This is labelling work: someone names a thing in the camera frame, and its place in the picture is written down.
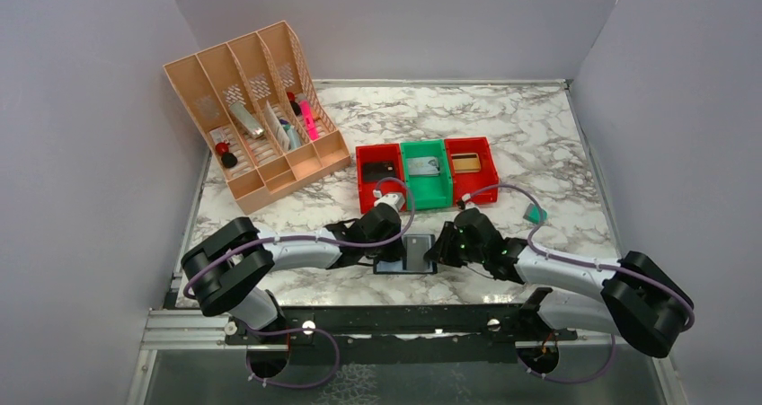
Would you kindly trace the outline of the black leather card holder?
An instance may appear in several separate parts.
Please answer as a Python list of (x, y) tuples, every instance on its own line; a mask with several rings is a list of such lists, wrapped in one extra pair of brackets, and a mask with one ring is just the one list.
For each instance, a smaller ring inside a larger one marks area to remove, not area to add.
[(399, 260), (375, 261), (375, 275), (435, 275), (438, 272), (437, 265), (424, 258), (433, 246), (433, 234), (406, 234), (402, 243), (404, 256)]

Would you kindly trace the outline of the grey card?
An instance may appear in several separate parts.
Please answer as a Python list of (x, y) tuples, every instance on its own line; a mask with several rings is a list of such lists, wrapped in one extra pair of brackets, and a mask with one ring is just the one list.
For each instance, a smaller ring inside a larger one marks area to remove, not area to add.
[(406, 234), (403, 237), (406, 258), (403, 260), (403, 270), (412, 273), (430, 273), (433, 267), (425, 259), (426, 252), (432, 247), (432, 234)]

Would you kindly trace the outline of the black VIP credit card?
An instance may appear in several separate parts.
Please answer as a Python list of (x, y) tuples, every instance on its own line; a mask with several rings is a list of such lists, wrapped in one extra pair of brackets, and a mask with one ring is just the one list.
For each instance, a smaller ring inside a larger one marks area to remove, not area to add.
[(368, 162), (360, 168), (361, 179), (364, 183), (378, 182), (385, 178), (395, 178), (396, 168), (393, 162)]

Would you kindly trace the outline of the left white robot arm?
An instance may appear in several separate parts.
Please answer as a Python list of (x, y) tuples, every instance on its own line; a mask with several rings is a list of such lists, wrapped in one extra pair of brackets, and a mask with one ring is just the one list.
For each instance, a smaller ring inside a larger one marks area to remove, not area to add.
[(272, 293), (258, 287), (267, 274), (342, 269), (379, 255), (400, 257), (409, 227), (388, 203), (372, 207), (360, 218), (303, 234), (266, 232), (240, 216), (182, 256), (188, 280), (182, 294), (196, 301), (204, 315), (228, 313), (260, 342), (272, 342), (281, 334), (283, 315)]

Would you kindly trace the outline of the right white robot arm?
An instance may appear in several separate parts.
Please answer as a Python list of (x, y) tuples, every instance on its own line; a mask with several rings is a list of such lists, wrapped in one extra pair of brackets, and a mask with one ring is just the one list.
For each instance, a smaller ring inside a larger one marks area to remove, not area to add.
[(594, 330), (663, 358), (695, 319), (690, 297), (647, 255), (630, 251), (619, 260), (594, 260), (543, 250), (528, 239), (502, 236), (477, 208), (445, 222), (424, 258), (455, 268), (475, 263), (497, 280), (550, 286), (554, 302), (518, 316), (530, 339), (552, 329)]

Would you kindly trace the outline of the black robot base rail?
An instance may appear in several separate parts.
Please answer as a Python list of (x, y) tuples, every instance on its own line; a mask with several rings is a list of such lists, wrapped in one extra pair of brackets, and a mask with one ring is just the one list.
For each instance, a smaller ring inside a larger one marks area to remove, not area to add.
[(256, 357), (284, 356), (294, 365), (427, 364), (517, 362), (516, 346), (530, 348), (555, 335), (537, 314), (538, 304), (448, 304), (371, 306), (285, 306), (280, 329), (289, 335), (265, 339), (239, 321), (226, 337)]

